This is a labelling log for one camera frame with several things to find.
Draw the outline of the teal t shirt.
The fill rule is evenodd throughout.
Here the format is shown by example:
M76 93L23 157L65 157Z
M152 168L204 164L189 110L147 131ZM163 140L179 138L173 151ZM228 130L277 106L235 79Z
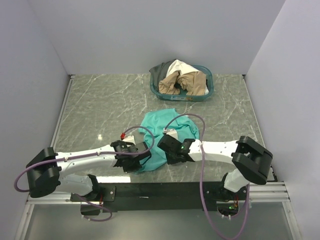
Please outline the teal t shirt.
M165 150L162 149L163 142L176 146L185 139L198 139L200 131L197 125L186 115L179 116L175 108L161 109L146 113L138 131L143 134L143 141L148 147L154 143L150 150L151 157L140 161L139 172L150 172L157 170L167 163Z

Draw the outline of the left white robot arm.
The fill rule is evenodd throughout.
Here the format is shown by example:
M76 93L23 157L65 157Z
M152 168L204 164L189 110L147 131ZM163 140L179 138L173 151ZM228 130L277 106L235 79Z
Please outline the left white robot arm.
M152 156L147 144L117 140L105 146L77 151L55 152L53 147L41 150L27 165L29 194L41 198L53 192L66 192L96 200L101 188L96 176L78 172L106 167L122 168L125 173L142 168L141 161Z

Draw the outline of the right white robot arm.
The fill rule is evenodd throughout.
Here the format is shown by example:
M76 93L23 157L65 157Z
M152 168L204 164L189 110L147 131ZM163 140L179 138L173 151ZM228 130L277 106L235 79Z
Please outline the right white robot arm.
M211 191L214 199L220 202L233 200L250 183L265 185L273 160L273 154L249 136L227 142L192 138L180 142L164 134L157 147L165 152L168 165L214 161L235 166L233 171L224 174L221 183Z

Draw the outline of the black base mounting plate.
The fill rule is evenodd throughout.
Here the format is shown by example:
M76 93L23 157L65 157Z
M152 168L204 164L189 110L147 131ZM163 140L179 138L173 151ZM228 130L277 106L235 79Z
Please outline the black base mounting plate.
M200 190L208 211L217 211L218 202L245 200L247 187L238 192L223 190L218 181L198 182L140 182L101 183L100 193L90 202L102 201L105 208L119 211L202 210Z

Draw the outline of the teal plastic laundry basket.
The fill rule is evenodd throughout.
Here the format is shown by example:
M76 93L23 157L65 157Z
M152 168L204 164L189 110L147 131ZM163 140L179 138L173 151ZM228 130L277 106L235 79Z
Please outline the teal plastic laundry basket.
M152 73L150 75L150 90L151 92L159 99L163 101L183 101L183 102L202 102L209 98L214 92L214 81L213 75L211 71L201 65L192 65L197 70L200 70L204 74L206 74L206 86L208 89L208 93L205 95L187 95L187 91L183 90L180 85L176 85L178 89L180 89L180 94L162 94L159 93L156 87L156 83L154 82L155 75Z

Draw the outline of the beige t shirt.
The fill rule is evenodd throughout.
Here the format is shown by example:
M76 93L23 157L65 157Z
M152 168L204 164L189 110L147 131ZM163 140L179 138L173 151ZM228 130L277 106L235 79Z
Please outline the beige t shirt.
M175 85L179 85L190 96L206 95L206 75L202 71L182 75L175 71L159 82L158 90L161 94L179 95L180 89Z

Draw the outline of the dark grey t shirt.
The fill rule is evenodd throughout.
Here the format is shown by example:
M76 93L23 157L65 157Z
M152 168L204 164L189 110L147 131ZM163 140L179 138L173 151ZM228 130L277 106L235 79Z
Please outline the dark grey t shirt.
M175 60L173 59L167 62L162 62L149 70L151 77L150 81L155 89L159 89L159 82L166 78L168 69L174 61Z

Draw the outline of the white t shirt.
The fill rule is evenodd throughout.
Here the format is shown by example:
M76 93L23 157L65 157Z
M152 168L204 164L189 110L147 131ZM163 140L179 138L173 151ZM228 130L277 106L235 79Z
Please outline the white t shirt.
M176 59L172 64L171 66L168 68L168 71L167 71L167 74L166 74L166 77L172 73L174 73L175 71L178 71L180 75L184 75L184 74L187 74L187 73L191 73L191 72L201 72L200 70L194 68L193 66L183 62L183 61L180 61L178 59Z

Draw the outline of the aluminium frame rail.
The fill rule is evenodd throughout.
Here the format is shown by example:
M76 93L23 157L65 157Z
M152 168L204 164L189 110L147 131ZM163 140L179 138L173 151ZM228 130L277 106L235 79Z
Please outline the aluminium frame rail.
M72 194L66 192L54 192L40 198L28 197L27 205L66 205L86 204L79 198L71 200ZM250 185L249 201L251 203L282 203L290 202L286 185L284 182L268 182L266 185Z

